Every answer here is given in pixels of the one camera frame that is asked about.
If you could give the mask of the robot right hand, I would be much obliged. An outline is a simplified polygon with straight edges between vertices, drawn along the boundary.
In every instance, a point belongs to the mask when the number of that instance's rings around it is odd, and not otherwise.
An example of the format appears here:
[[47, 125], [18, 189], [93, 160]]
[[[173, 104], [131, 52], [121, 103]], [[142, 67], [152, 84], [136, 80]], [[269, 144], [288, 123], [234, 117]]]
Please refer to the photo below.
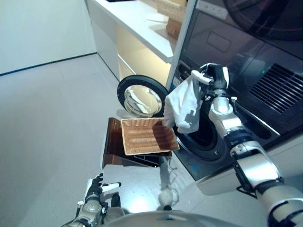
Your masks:
[[227, 67], [216, 63], [206, 63], [197, 70], [191, 70], [191, 76], [202, 85], [212, 90], [227, 90], [229, 86], [229, 72]]

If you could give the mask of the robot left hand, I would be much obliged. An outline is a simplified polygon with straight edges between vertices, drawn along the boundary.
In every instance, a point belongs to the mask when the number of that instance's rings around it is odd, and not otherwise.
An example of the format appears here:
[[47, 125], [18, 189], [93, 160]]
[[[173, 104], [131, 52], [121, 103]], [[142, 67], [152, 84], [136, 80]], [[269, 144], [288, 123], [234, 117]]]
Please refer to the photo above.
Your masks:
[[87, 203], [89, 200], [100, 200], [100, 195], [103, 192], [108, 192], [113, 189], [119, 188], [122, 184], [121, 182], [114, 183], [102, 183], [104, 173], [98, 174], [95, 178], [90, 178], [88, 180], [84, 202]]

